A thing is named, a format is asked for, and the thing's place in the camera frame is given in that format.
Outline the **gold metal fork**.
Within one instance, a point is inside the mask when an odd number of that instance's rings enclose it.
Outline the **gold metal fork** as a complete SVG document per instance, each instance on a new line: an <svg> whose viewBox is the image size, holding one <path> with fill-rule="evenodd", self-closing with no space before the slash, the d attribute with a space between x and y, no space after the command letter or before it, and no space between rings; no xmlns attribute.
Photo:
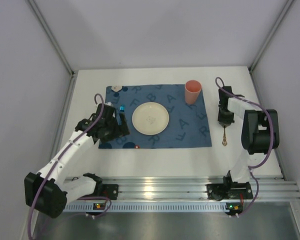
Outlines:
<svg viewBox="0 0 300 240"><path fill-rule="evenodd" d="M227 128L227 125L224 124L223 125L223 136L222 136L222 145L225 147L228 145L228 142L227 142L227 135L226 135L226 128Z"/></svg>

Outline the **cream round plate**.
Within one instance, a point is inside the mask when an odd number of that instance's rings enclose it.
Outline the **cream round plate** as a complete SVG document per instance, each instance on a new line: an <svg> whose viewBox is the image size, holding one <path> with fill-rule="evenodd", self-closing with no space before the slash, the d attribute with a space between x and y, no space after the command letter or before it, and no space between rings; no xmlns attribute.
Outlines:
<svg viewBox="0 0 300 240"><path fill-rule="evenodd" d="M132 125L141 134L154 136L163 132L170 121L167 109L156 102L139 105L132 113Z"/></svg>

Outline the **blue letter placemat cloth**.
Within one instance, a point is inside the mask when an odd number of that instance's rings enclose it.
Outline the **blue letter placemat cloth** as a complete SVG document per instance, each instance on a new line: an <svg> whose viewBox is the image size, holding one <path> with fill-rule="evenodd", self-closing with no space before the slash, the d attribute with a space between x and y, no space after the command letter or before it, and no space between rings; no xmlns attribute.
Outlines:
<svg viewBox="0 0 300 240"><path fill-rule="evenodd" d="M107 143L99 149L168 149L211 147L211 135L203 94L192 105L185 102L183 84L107 86L106 102L124 113L130 134ZM135 109L148 102L161 104L169 114L169 123L160 133L145 135L133 126Z"/></svg>

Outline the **pink plastic cup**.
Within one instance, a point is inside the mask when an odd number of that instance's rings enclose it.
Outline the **pink plastic cup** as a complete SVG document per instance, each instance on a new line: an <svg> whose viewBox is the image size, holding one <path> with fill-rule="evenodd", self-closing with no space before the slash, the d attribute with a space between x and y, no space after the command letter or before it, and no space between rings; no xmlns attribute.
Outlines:
<svg viewBox="0 0 300 240"><path fill-rule="evenodd" d="M200 92L202 91L202 85L197 80L192 79L185 83L184 89L185 102L188 105L193 105L196 102Z"/></svg>

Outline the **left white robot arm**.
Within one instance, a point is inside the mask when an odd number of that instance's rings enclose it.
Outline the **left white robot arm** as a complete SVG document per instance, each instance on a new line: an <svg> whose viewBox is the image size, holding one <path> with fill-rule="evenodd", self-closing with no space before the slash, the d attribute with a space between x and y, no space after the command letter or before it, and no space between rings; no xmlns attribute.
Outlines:
<svg viewBox="0 0 300 240"><path fill-rule="evenodd" d="M99 104L95 113L78 122L70 139L46 166L25 177L26 205L55 219L75 200L104 199L103 180L94 173L85 173L71 182L65 180L83 154L97 142L106 144L129 133L124 106L116 109L110 102Z"/></svg>

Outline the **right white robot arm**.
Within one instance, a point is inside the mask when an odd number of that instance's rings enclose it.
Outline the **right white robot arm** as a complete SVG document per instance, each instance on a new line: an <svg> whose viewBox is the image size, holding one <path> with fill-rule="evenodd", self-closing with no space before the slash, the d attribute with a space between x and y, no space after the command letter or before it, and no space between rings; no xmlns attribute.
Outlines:
<svg viewBox="0 0 300 240"><path fill-rule="evenodd" d="M218 94L218 123L225 129L235 122L235 117L242 120L242 152L227 177L234 183L245 184L252 171L264 165L272 150L279 146L278 113L233 94L231 86L220 87Z"/></svg>

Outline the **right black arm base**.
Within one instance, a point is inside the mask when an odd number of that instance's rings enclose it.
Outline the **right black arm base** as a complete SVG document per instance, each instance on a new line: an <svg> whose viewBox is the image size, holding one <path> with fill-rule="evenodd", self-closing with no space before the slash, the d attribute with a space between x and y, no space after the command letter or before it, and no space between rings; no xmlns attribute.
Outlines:
<svg viewBox="0 0 300 240"><path fill-rule="evenodd" d="M251 185L247 183L234 183L231 186L226 186L223 183L213 183L206 186L209 200L252 200L253 193Z"/></svg>

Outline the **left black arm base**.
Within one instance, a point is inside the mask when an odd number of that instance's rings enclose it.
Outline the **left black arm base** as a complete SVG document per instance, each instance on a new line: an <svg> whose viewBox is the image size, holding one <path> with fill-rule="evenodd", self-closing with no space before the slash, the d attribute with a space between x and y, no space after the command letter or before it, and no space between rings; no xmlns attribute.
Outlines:
<svg viewBox="0 0 300 240"><path fill-rule="evenodd" d="M118 184L103 184L100 192L101 197L106 197L110 200L117 200L119 194Z"/></svg>

